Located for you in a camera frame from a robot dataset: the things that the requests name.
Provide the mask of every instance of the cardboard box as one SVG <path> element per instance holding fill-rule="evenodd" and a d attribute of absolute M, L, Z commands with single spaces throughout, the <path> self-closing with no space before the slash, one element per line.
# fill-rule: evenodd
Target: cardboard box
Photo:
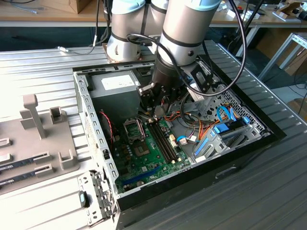
<path fill-rule="evenodd" d="M 61 11 L 80 13 L 92 0 L 40 0 L 42 6 Z"/>
<path fill-rule="evenodd" d="M 303 98 L 297 98 L 287 103 L 287 105 L 298 113 L 299 108 L 301 107 Z M 299 114 L 305 121 L 307 121 L 307 98 L 304 100 L 302 110 Z"/>

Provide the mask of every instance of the green circuit board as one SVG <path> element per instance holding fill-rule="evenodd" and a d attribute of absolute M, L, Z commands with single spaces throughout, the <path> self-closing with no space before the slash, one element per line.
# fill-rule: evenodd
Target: green circuit board
<path fill-rule="evenodd" d="M 167 137 L 172 134 L 164 120 L 159 121 L 158 125 L 165 131 Z M 116 180 L 119 193 L 149 183 L 190 165 L 186 154 L 180 147 L 173 148 L 177 160 L 167 162 L 156 139 L 150 132 L 149 124 L 143 123 L 142 127 L 146 135 L 144 141 L 137 140 L 130 145 L 125 132 L 121 132 L 119 140 L 114 143 L 113 159 L 119 172 L 119 177 Z"/>

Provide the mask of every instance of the ram slot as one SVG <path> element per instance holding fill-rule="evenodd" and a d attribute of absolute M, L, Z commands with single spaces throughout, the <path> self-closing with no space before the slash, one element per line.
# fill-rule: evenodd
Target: ram slot
<path fill-rule="evenodd" d="M 176 154 L 175 154 L 175 152 L 174 152 L 173 147 L 172 147 L 171 144 L 168 142 L 167 138 L 164 136 L 164 133 L 161 131 L 161 128 L 160 128 L 160 126 L 158 125 L 158 123 L 156 123 L 156 124 L 154 125 L 154 128 L 157 130 L 157 132 L 159 133 L 159 135 L 160 135 L 162 141 L 165 143 L 165 145 L 166 145 L 166 147 L 167 147 L 167 149 L 168 149 L 168 152 L 169 152 L 169 154 L 171 155 L 172 160 L 177 160 L 177 156 L 176 156 Z"/>
<path fill-rule="evenodd" d="M 164 159 L 167 163 L 170 163 L 172 160 L 176 160 L 176 154 L 174 153 L 172 147 L 170 146 L 169 142 L 163 135 L 160 127 L 158 124 L 150 124 L 149 131 L 151 132 L 154 140 L 156 141 L 160 151 L 162 152 Z"/>

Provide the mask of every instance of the connector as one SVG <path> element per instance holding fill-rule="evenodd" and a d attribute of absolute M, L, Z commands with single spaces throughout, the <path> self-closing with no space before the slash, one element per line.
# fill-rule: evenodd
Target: connector
<path fill-rule="evenodd" d="M 97 35 L 95 34 L 95 37 L 94 37 L 94 42 L 93 42 L 93 47 L 96 46 L 96 41 L 97 41 Z"/>
<path fill-rule="evenodd" d="M 69 52 L 69 50 L 66 49 L 65 47 L 58 46 L 57 48 L 58 48 L 60 51 L 62 51 L 62 52 L 65 52 L 65 53 L 68 53 L 68 52 Z"/>

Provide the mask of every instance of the black cable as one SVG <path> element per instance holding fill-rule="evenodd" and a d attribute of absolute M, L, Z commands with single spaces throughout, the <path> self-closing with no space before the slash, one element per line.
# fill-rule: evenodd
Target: black cable
<path fill-rule="evenodd" d="M 299 94 L 298 92 L 296 92 L 294 89 L 292 89 L 290 86 L 288 86 L 290 90 L 292 90 L 293 92 L 295 92 L 297 95 L 304 97 L 303 95 Z"/>
<path fill-rule="evenodd" d="M 206 57 L 207 57 L 207 59 L 208 59 L 209 65 L 210 65 L 210 78 L 213 78 L 212 61 L 211 61 L 211 59 L 210 59 L 210 56 L 209 56 L 209 53 L 208 53 L 208 50 L 207 50 L 205 41 L 202 42 L 202 48 L 203 48 L 203 50 L 205 51 Z"/>
<path fill-rule="evenodd" d="M 241 73 L 243 72 L 243 69 L 244 69 L 244 66 L 245 66 L 245 62 L 246 62 L 246 56 L 247 56 L 247 42 L 246 42 L 246 38 L 245 38 L 245 33 L 244 33 L 244 26 L 243 26 L 243 23 L 242 23 L 242 20 L 240 18 L 240 14 L 236 8 L 236 5 L 234 3 L 233 0 L 229 0 L 235 14 L 236 14 L 236 17 L 237 17 L 237 21 L 238 21 L 238 24 L 239 24 L 239 27 L 240 27 L 240 31 L 242 33 L 242 40 L 243 40 L 243 58 L 242 58 L 242 63 L 241 63 L 241 66 L 240 66 L 240 69 L 236 75 L 236 77 L 234 78 L 234 80 L 228 85 L 226 86 L 224 89 L 222 89 L 221 91 L 219 92 L 214 92 L 214 93 L 203 93 L 203 92 L 200 92 L 196 89 L 194 89 L 193 87 L 191 87 L 189 85 L 189 83 L 185 80 L 185 78 L 182 76 L 182 72 L 179 68 L 179 66 L 177 65 L 177 62 L 174 58 L 174 56 L 169 52 L 169 50 L 164 46 L 162 45 L 159 41 L 155 40 L 154 38 L 152 37 L 149 37 L 149 36 L 145 36 L 145 35 L 142 35 L 142 34 L 128 34 L 126 39 L 129 41 L 129 42 L 132 42 L 134 44 L 139 44 L 139 41 L 136 42 L 134 41 L 131 37 L 138 37 L 138 38 L 142 38 L 142 39 L 145 39 L 145 40 L 150 40 L 151 42 L 155 43 L 158 47 L 160 47 L 164 52 L 166 52 L 166 54 L 168 55 L 168 57 L 171 59 L 171 62 L 173 63 L 173 66 L 174 66 L 174 69 L 177 71 L 180 79 L 183 81 L 183 83 L 185 84 L 186 87 L 188 87 L 191 91 L 193 91 L 194 93 L 198 94 L 198 95 L 201 95 L 201 96 L 206 96 L 206 97 L 213 97 L 213 96 L 217 96 L 217 95 L 220 95 L 224 92 L 226 92 L 227 90 L 229 90 L 235 83 L 236 81 L 240 78 L 241 76 Z"/>
<path fill-rule="evenodd" d="M 301 103 L 301 107 L 299 108 L 298 114 L 301 113 L 301 110 L 302 110 L 303 104 L 304 104 L 304 100 L 305 100 L 306 97 L 307 97 L 307 93 L 305 94 L 305 96 L 304 96 L 304 98 L 303 98 L 303 101 L 302 101 L 302 103 Z"/>
<path fill-rule="evenodd" d="M 98 34 L 98 16 L 99 16 L 99 4 L 100 4 L 100 0 L 97 0 L 97 10 L 96 10 L 96 26 L 95 26 L 95 36 L 94 36 L 94 40 L 97 38 L 97 34 Z M 89 55 L 90 53 L 92 53 L 92 51 L 95 49 L 95 46 L 92 47 L 92 49 L 90 51 L 88 51 L 87 53 L 78 53 L 76 51 L 72 51 L 72 50 L 68 50 L 66 49 L 65 52 L 68 53 L 73 53 L 73 54 L 77 54 L 77 55 Z"/>
<path fill-rule="evenodd" d="M 24 2 L 16 2 L 16 1 L 11 1 L 11 0 L 1 0 L 1 1 L 9 2 L 9 3 L 15 3 L 15 4 L 26 4 L 26 3 L 30 3 L 30 2 L 33 2 L 33 1 L 36 1 L 36 0 L 30 0 L 30 1 L 24 1 Z"/>
<path fill-rule="evenodd" d="M 246 9 L 245 9 L 243 19 L 242 19 L 243 22 L 244 22 L 244 19 L 245 19 L 245 16 L 246 16 L 246 12 L 248 11 L 248 5 L 249 5 L 249 1 L 247 1 L 247 6 L 246 6 Z"/>

